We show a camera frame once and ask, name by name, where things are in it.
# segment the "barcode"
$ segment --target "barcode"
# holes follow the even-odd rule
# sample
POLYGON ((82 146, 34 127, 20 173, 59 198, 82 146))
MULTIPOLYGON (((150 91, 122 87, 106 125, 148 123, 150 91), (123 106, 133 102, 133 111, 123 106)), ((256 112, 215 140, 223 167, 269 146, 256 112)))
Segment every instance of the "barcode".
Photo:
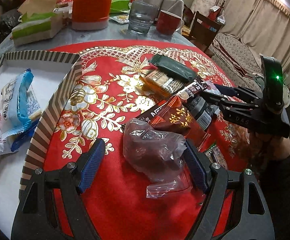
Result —
POLYGON ((206 130, 211 121, 212 117, 206 111, 203 111, 201 116, 197 119, 198 124, 202 127, 203 130, 206 130))

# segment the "red decoration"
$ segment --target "red decoration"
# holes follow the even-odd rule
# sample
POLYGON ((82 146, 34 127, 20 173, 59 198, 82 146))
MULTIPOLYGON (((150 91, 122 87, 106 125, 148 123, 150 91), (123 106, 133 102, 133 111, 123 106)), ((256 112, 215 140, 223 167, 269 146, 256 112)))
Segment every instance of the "red decoration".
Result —
MULTIPOLYGON (((147 59, 153 54, 163 53, 184 62, 203 79, 211 79, 214 83, 231 85, 231 82, 196 47, 126 40, 73 44, 53 50, 81 52, 84 70, 75 90, 77 93, 72 94, 54 131, 44 169, 59 169, 69 161, 77 160, 81 151, 88 151, 95 136, 104 138, 106 155, 92 186, 82 195, 101 238, 184 239, 201 209, 199 203, 204 200, 204 195, 193 189, 182 195, 147 199, 146 187, 150 181, 124 159, 123 133, 117 127, 154 103, 137 87, 139 75, 151 69, 147 59)), ((204 148, 216 141, 229 169, 242 171, 245 163, 235 154, 239 136, 231 124, 220 116, 208 132, 211 136, 204 148)), ((71 234, 58 190, 55 197, 62 228, 71 234)), ((222 233, 225 228, 231 198, 229 195, 224 201, 215 234, 222 233)))

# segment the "beige curtain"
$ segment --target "beige curtain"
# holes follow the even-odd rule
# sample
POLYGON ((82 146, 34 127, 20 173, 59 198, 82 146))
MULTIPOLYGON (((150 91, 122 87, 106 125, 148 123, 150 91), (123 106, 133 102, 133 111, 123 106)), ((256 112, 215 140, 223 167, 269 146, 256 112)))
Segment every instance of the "beige curtain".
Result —
POLYGON ((225 0, 222 33, 247 45, 256 59, 275 57, 283 70, 290 64, 290 19, 267 0, 225 0))
POLYGON ((224 4, 225 26, 220 30, 239 39, 258 0, 220 0, 224 4))

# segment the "blue snack wrapper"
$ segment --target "blue snack wrapper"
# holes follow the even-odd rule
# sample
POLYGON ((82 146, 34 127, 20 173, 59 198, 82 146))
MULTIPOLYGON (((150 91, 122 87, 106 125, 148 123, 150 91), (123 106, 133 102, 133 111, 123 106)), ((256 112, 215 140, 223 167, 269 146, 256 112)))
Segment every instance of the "blue snack wrapper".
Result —
POLYGON ((26 93, 33 77, 31 70, 27 69, 2 89, 3 106, 0 128, 3 139, 26 131, 32 124, 28 117, 26 93))

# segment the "clear plastic bag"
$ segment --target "clear plastic bag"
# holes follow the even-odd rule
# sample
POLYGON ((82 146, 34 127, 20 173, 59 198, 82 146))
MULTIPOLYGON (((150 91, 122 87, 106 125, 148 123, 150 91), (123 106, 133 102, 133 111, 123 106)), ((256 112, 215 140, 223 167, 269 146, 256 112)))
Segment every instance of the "clear plastic bag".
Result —
POLYGON ((189 171, 184 170, 172 181, 163 181, 148 185, 146 188, 147 198, 160 198, 191 191, 193 184, 190 180, 189 171))
POLYGON ((217 21, 218 21, 221 25, 225 25, 224 10, 222 10, 221 15, 217 18, 217 21))
POLYGON ((219 163, 224 169, 228 169, 226 160, 221 153, 220 149, 215 145, 204 152, 212 163, 219 163))
POLYGON ((184 136, 154 130, 147 122, 131 119, 125 127, 123 155, 152 182, 172 181, 183 171, 184 136))

